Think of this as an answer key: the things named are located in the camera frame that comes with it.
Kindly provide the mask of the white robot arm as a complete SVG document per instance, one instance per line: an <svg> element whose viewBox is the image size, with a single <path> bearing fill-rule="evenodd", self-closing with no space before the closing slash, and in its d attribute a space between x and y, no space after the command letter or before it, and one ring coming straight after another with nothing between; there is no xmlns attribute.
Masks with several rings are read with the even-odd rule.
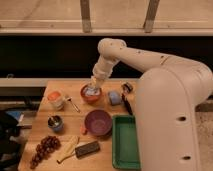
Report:
<svg viewBox="0 0 213 171"><path fill-rule="evenodd" d="M135 120L142 171L201 171L195 107L213 93L213 72L202 62L129 48L121 39L98 43L92 84L101 87L123 62L142 73Z"/></svg>

